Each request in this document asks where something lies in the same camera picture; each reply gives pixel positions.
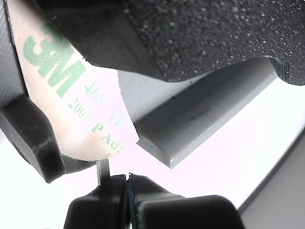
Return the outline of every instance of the black plastic part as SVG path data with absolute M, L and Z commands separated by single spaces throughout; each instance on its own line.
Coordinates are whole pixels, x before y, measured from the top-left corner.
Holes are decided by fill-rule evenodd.
M 25 95 L 0 110 L 6 136 L 48 183 L 65 173 L 65 167 L 45 114 Z
M 36 2 L 93 65 L 177 82 L 269 56 L 283 81 L 305 84 L 302 0 Z
M 96 165 L 95 161 L 80 161 L 65 155 L 61 155 L 61 157 L 65 165 L 66 174 L 76 173 Z
M 173 194 L 148 177 L 130 174 L 129 182 L 129 206 L 133 229 L 140 229 L 138 224 L 139 206 L 143 201 L 161 199 L 182 199 L 184 197 Z
M 145 201 L 139 208 L 141 229 L 244 229 L 230 201 L 219 196 Z
M 64 229 L 125 228 L 125 185 L 125 175 L 113 176 L 103 179 L 90 194 L 75 199 L 69 206 Z

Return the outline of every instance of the green 3m logo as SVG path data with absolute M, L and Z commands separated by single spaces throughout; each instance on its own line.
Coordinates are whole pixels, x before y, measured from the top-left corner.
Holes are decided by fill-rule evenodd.
M 86 71 L 86 68 L 81 61 L 77 61 L 63 70 L 74 53 L 72 47 L 51 24 L 43 25 L 41 30 L 45 35 L 51 35 L 53 41 L 48 42 L 44 39 L 40 43 L 40 54 L 36 54 L 34 52 L 36 42 L 30 36 L 23 46 L 24 56 L 29 63 L 40 67 L 38 72 L 42 77 L 45 77 L 53 68 L 55 68 L 48 79 L 48 84 L 51 87 L 54 87 L 64 81 L 62 86 L 56 91 L 58 96 L 62 98 Z

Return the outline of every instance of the white background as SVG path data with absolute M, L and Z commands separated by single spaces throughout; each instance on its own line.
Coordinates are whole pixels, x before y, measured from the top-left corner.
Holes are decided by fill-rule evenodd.
M 138 146 L 111 174 L 145 175 L 186 197 L 218 194 L 238 208 L 305 125 L 305 88 L 276 79 L 173 170 Z M 96 168 L 46 184 L 0 132 L 0 228 L 61 229 L 69 203 L 97 186 Z

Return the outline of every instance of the black foam pad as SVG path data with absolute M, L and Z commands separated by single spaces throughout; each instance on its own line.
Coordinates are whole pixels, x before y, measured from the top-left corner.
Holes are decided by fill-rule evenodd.
M 303 0 L 36 0 L 92 64 L 176 82 L 266 56 L 305 84 Z

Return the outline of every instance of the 3m adhesive tape liner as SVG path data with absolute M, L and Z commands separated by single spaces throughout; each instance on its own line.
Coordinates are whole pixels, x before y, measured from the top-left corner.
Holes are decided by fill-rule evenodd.
M 50 120 L 61 153 L 102 160 L 135 144 L 139 138 L 121 96 L 117 71 L 86 62 L 31 1 L 7 4 L 30 99 Z

